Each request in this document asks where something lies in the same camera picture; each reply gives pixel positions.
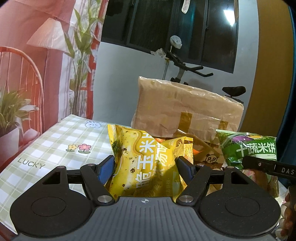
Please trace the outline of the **yellow corn snack bag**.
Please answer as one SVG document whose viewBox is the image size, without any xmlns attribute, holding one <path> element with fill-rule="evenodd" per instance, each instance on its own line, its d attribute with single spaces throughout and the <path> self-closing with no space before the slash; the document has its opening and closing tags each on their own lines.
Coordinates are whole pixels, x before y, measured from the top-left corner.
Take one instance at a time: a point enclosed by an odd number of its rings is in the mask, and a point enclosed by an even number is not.
<svg viewBox="0 0 296 241">
<path fill-rule="evenodd" d="M 171 197 L 176 200 L 186 188 L 175 159 L 193 162 L 193 138 L 154 138 L 142 130 L 109 124 L 108 135 L 115 169 L 107 187 L 119 197 Z"/>
</svg>

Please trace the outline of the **green rice cracker bag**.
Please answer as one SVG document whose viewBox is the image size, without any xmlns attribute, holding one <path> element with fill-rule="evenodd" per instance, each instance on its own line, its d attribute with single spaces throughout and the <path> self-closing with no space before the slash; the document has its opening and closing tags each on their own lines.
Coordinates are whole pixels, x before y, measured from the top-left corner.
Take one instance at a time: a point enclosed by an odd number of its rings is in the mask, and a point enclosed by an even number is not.
<svg viewBox="0 0 296 241">
<path fill-rule="evenodd" d="M 243 169 L 242 159 L 252 156 L 276 161 L 276 138 L 249 132 L 216 130 L 220 148 L 228 166 Z"/>
</svg>

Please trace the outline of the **green checked tablecloth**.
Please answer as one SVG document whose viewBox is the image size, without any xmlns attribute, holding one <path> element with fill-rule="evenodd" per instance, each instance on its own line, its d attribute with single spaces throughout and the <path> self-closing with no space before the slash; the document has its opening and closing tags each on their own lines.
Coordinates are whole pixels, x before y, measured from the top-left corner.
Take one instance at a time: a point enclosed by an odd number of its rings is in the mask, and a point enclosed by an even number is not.
<svg viewBox="0 0 296 241">
<path fill-rule="evenodd" d="M 12 203 L 57 166 L 79 169 L 112 154 L 107 123 L 69 115 L 24 149 L 1 172 L 1 223 L 15 232 Z"/>
</svg>

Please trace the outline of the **brown cardboard box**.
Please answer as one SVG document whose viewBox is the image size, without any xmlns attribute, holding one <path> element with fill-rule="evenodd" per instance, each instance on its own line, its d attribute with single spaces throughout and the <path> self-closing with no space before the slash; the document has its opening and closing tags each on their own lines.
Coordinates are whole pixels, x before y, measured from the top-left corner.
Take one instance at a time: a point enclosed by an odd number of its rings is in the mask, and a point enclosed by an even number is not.
<svg viewBox="0 0 296 241">
<path fill-rule="evenodd" d="M 208 90 L 139 77 L 137 109 L 132 128 L 158 138 L 193 138 L 194 162 L 213 169 L 225 159 L 217 129 L 238 131 L 243 104 Z"/>
</svg>

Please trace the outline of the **pink printed backdrop curtain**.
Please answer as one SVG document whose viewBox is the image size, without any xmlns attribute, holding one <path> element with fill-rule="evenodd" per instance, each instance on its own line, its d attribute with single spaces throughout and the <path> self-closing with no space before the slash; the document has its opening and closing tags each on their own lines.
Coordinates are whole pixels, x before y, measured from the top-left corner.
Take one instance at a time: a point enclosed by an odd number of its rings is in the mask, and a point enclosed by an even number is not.
<svg viewBox="0 0 296 241">
<path fill-rule="evenodd" d="M 108 1 L 1 1 L 1 168 L 70 114 L 93 117 Z"/>
</svg>

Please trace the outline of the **dark window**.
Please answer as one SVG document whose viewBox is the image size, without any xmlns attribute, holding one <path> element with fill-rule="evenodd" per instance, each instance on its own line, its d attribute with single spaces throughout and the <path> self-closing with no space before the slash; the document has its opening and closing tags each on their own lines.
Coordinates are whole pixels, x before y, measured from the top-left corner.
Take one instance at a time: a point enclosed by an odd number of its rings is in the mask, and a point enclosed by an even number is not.
<svg viewBox="0 0 296 241">
<path fill-rule="evenodd" d="M 238 1 L 109 1 L 102 41 L 150 53 L 172 50 L 183 62 L 233 73 Z"/>
</svg>

